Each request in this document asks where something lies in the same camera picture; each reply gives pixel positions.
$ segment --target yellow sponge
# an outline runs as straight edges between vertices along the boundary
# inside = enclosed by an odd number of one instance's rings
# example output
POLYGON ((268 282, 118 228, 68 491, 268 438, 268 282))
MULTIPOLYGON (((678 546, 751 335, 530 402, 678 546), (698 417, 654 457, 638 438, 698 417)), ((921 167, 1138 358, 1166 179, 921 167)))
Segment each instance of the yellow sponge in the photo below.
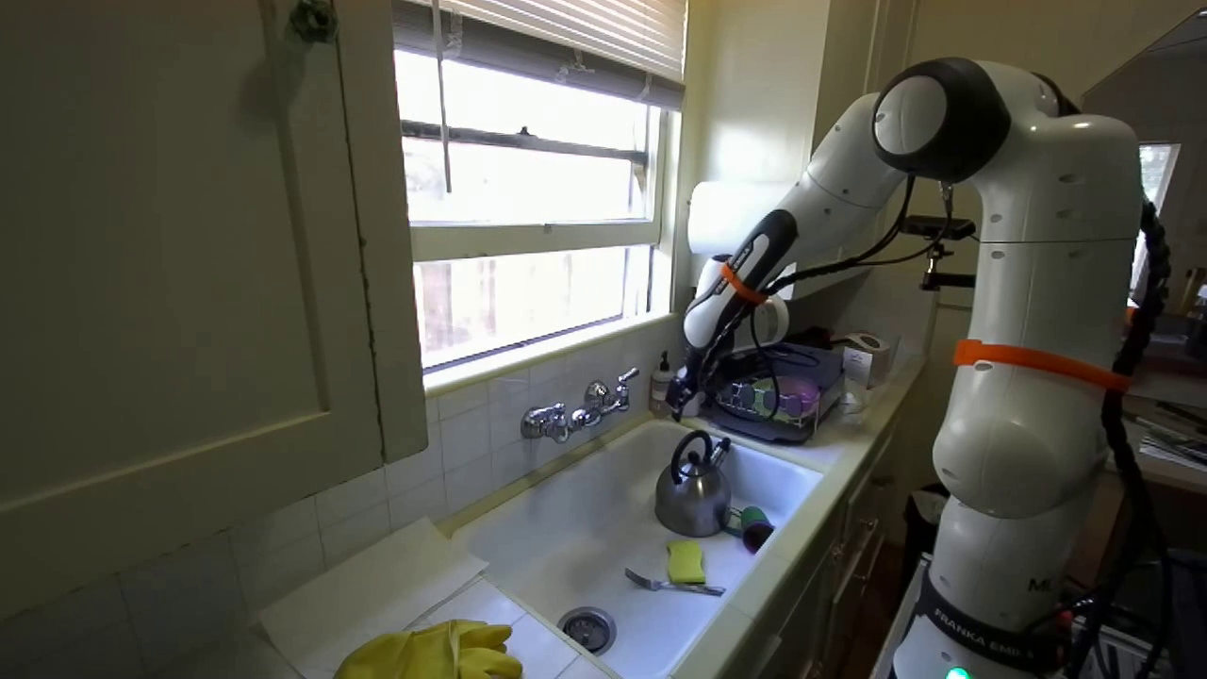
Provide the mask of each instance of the yellow sponge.
POLYGON ((705 546, 698 541, 669 545, 669 583, 705 587, 705 546))

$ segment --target faucet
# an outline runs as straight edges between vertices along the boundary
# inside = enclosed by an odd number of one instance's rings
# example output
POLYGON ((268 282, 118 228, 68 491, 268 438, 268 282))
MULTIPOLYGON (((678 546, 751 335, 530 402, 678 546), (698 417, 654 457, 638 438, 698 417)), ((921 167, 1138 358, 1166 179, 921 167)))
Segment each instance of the faucet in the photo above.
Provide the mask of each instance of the faucet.
POLYGON ((610 390, 603 382, 593 382, 581 398, 581 409, 575 412, 566 404, 530 409, 522 421, 522 433, 571 441, 579 429, 597 429, 609 417, 632 409, 632 382, 638 375, 638 368, 624 369, 610 390))

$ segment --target stainless steel kettle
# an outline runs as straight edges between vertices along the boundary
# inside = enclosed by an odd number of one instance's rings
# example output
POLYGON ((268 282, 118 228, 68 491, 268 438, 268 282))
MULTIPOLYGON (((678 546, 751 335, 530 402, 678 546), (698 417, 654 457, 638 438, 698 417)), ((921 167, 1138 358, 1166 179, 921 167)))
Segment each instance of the stainless steel kettle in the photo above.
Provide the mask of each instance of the stainless steel kettle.
POLYGON ((688 433, 656 481, 656 522, 678 536, 719 536, 731 500, 725 460, 727 438, 712 446, 705 429, 688 433))

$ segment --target white sink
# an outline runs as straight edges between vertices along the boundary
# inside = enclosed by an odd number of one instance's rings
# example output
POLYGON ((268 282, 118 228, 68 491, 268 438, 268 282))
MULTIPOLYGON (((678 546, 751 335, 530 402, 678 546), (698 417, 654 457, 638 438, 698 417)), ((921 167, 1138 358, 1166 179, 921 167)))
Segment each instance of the white sink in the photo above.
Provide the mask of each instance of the white sink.
MULTIPOLYGON (((619 677, 669 677, 727 597, 643 594, 627 570, 663 579, 663 546, 682 541, 654 519, 656 476, 690 427, 647 423, 603 455, 551 476, 535 491, 490 510, 457 531, 487 560, 487 579, 530 612, 560 627, 575 608, 614 619, 599 652, 619 677)), ((735 446, 731 493, 784 526, 814 491, 819 473, 735 446)), ((756 560, 735 536, 705 545, 708 587, 735 594, 756 560)))

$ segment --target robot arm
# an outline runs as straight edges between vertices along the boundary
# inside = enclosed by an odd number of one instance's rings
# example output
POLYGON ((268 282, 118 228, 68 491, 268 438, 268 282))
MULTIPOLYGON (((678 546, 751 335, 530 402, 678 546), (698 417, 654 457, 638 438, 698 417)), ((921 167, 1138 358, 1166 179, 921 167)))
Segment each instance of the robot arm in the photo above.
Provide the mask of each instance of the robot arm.
POLYGON ((901 179, 983 192, 983 266, 932 449, 951 501, 896 677, 1049 677, 1033 623, 1055 608, 1105 460, 1103 398, 1121 390, 1111 368, 1142 216, 1127 124, 1073 112, 1049 81, 1006 65, 901 72, 849 105, 727 277, 698 292, 669 404, 690 404, 788 266, 843 262, 874 237, 874 213, 901 179))

